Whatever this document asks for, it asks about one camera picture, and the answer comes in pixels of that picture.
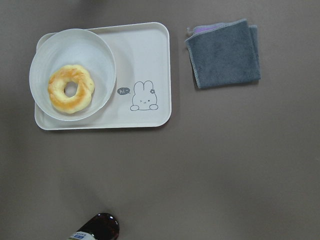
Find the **tea bottle white cap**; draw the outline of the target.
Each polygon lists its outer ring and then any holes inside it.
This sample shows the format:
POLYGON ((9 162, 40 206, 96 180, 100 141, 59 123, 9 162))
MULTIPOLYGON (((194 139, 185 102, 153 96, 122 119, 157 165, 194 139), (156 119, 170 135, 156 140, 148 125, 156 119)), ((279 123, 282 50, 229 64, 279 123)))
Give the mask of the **tea bottle white cap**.
POLYGON ((68 240, 116 240, 119 234, 118 220, 109 213, 98 213, 71 234, 68 240))

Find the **grey folded cloth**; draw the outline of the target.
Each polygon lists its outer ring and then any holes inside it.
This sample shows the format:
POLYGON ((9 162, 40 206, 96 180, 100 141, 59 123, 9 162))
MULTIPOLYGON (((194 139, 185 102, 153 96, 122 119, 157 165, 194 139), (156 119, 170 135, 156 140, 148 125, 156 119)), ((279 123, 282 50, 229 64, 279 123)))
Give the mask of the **grey folded cloth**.
POLYGON ((185 43, 200 89, 261 78, 258 28, 246 19, 196 26, 185 43))

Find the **cream serving tray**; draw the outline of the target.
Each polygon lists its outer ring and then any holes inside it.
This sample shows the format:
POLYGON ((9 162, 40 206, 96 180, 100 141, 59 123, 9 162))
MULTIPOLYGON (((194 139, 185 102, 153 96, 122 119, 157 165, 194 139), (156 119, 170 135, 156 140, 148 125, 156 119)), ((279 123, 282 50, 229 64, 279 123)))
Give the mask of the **cream serving tray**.
POLYGON ((116 84, 107 104, 92 116, 62 121, 34 108, 44 130, 158 127, 171 116, 170 35, 159 22, 92 28, 110 46, 116 84))

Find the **glazed donut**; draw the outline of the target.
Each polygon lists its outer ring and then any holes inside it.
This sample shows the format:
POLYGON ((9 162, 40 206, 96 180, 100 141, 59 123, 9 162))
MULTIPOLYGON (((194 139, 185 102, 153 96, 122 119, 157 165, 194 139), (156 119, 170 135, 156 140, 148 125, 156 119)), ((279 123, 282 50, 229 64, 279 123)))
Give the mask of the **glazed donut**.
POLYGON ((54 72, 48 81, 48 95, 59 112, 74 114, 92 101, 95 83, 82 65, 68 64, 54 72))

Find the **white round plate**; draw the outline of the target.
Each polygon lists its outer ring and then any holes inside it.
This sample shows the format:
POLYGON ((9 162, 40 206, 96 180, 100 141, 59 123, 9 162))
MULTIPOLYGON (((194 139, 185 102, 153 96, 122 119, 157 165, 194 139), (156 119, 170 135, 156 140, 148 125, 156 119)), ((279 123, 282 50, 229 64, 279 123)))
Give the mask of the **white round plate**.
POLYGON ((37 106, 48 116, 61 121, 85 119, 105 106, 116 84, 114 55, 97 34, 85 29, 67 29, 47 39, 37 50, 29 71, 29 86, 37 106), (94 81, 91 103, 68 114, 54 108, 48 83, 51 75, 65 65, 81 65, 94 81))

